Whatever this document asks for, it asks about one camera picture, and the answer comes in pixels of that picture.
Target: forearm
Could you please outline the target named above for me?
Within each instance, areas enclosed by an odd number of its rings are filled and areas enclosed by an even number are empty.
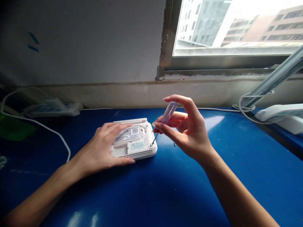
[[[66,189],[77,180],[77,175],[67,164],[61,166],[39,189],[4,218],[6,225],[39,226]]]
[[[215,151],[207,162],[198,162],[232,226],[279,226]]]

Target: screwdriver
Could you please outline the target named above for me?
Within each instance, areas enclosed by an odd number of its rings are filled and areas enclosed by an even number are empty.
[[[167,124],[167,122],[170,120],[171,116],[173,115],[174,111],[176,110],[177,106],[178,106],[177,102],[171,101],[168,104],[160,123]],[[154,144],[158,134],[159,134],[159,132],[155,136],[154,141],[152,142],[152,144]]]

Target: cable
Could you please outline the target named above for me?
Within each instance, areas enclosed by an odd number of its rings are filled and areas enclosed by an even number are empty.
[[[237,112],[237,113],[242,113],[247,119],[251,120],[252,122],[255,122],[255,123],[258,123],[258,124],[262,124],[262,125],[269,125],[269,124],[272,124],[272,123],[276,123],[277,121],[275,122],[261,122],[261,121],[255,121],[253,119],[251,119],[250,117],[248,117],[245,113],[246,112],[250,112],[250,111],[253,111],[256,109],[256,106],[253,105],[251,107],[242,107],[241,106],[241,101],[243,98],[258,98],[258,97],[266,97],[266,96],[270,96],[272,94],[274,94],[274,91],[271,91],[269,93],[267,93],[266,95],[260,95],[260,96],[246,96],[250,94],[249,93],[246,93],[244,95],[241,96],[241,98],[239,99],[239,104],[233,104],[232,107],[236,110],[229,110],[229,109],[218,109],[218,108],[198,108],[199,110],[217,110],[217,111],[226,111],[226,112]]]
[[[100,109],[114,109],[114,108],[97,108],[97,109],[82,109],[82,110],[100,110]]]
[[[71,154],[71,153],[70,153],[70,149],[69,149],[67,143],[65,142],[63,136],[62,136],[60,133],[58,133],[58,132],[56,132],[56,131],[50,129],[49,127],[47,127],[47,126],[41,124],[41,123],[38,122],[38,121],[35,121],[35,120],[32,120],[32,119],[28,119],[28,118],[24,118],[24,117],[14,116],[14,115],[11,115],[11,114],[8,114],[8,113],[5,113],[5,112],[4,112],[4,105],[5,105],[6,99],[7,99],[9,96],[11,96],[12,94],[15,94],[15,93],[17,93],[17,92],[19,92],[19,91],[26,90],[26,89],[37,89],[37,90],[41,91],[45,96],[50,97],[48,94],[46,94],[44,91],[42,91],[42,90],[39,89],[39,88],[35,88],[35,87],[23,88],[23,89],[20,89],[20,90],[17,90],[17,91],[13,91],[12,93],[9,93],[8,95],[6,95],[6,96],[3,98],[2,104],[1,104],[1,110],[0,110],[0,112],[1,112],[2,114],[4,114],[4,115],[10,116],[10,117],[14,117],[14,118],[18,118],[18,119],[22,119],[22,120],[27,120],[27,121],[34,122],[34,123],[36,123],[36,124],[38,124],[38,125],[40,125],[40,126],[46,128],[47,130],[49,130],[49,131],[51,131],[51,132],[57,134],[57,135],[61,138],[62,142],[64,143],[64,145],[65,145],[65,147],[66,147],[66,149],[67,149],[68,157],[67,157],[67,161],[66,161],[66,162],[68,162],[69,159],[70,159],[70,154]]]

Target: barcode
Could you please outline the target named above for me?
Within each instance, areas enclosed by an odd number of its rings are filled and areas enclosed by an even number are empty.
[[[133,128],[133,134],[138,133],[138,128]]]

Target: apartment building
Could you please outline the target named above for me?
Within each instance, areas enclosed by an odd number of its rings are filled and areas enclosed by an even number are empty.
[[[232,0],[184,1],[178,39],[212,46]]]
[[[280,10],[258,41],[303,40],[303,5]]]
[[[236,41],[256,42],[260,40],[274,18],[273,15],[257,15],[252,18],[235,19],[221,46]]]

